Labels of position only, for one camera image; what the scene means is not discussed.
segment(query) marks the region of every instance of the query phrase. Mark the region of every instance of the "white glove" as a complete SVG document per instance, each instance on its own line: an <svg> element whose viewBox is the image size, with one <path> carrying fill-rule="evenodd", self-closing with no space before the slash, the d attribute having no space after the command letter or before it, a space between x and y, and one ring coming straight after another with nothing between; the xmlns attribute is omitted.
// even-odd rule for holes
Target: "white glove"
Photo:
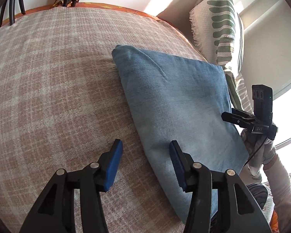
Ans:
<svg viewBox="0 0 291 233"><path fill-rule="evenodd" d="M268 164L276 155L276 148L273 146L273 141L266 138L264 135L252 134L247 129L241 132L241 138L244 141L246 149L249 153L249 158L261 146L258 152L248 162L250 172L253 176L257 175L260 171L261 165Z"/></svg>

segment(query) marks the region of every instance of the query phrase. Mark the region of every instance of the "white sleeve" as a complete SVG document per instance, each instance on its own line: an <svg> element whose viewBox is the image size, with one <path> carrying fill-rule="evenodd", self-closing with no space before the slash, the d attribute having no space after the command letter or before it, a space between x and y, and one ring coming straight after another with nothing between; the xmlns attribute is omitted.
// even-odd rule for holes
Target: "white sleeve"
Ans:
<svg viewBox="0 0 291 233"><path fill-rule="evenodd" d="M272 191L279 231L282 231L291 219L291 180L279 157L274 165L264 172Z"/></svg>

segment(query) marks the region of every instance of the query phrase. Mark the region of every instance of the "bed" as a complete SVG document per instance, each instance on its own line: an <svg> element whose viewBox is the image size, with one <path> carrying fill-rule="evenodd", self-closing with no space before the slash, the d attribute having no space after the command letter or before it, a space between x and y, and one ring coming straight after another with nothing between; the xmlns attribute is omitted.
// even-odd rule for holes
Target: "bed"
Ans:
<svg viewBox="0 0 291 233"><path fill-rule="evenodd" d="M102 195L109 231L182 232L144 155L111 51L133 44L204 57L177 29L143 12L96 3L50 8L0 28L0 233L19 231L58 168L80 169L115 137L126 150L114 188Z"/></svg>

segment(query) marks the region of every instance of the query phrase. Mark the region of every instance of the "black cable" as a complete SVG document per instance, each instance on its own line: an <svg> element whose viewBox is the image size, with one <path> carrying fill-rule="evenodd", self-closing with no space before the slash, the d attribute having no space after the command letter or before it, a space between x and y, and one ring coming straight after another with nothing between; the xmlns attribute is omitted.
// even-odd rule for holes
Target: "black cable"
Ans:
<svg viewBox="0 0 291 233"><path fill-rule="evenodd" d="M244 164L247 165L249 163L249 161L254 157L254 155L259 151L259 149L261 149L262 145L264 145L265 141L266 141L267 137L264 139L263 143L260 145L260 147L251 155L251 157L247 160L247 162Z"/></svg>

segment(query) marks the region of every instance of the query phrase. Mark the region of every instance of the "black camera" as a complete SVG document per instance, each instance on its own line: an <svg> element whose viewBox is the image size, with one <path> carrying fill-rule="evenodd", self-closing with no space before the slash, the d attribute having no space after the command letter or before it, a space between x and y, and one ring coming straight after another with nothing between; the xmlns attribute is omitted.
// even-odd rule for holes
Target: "black camera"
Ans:
<svg viewBox="0 0 291 233"><path fill-rule="evenodd" d="M264 134L273 141L278 128L272 122L272 88L265 85L252 85L252 99L254 103L254 114L232 108L232 113L222 113L222 120L248 129L253 134Z"/></svg>

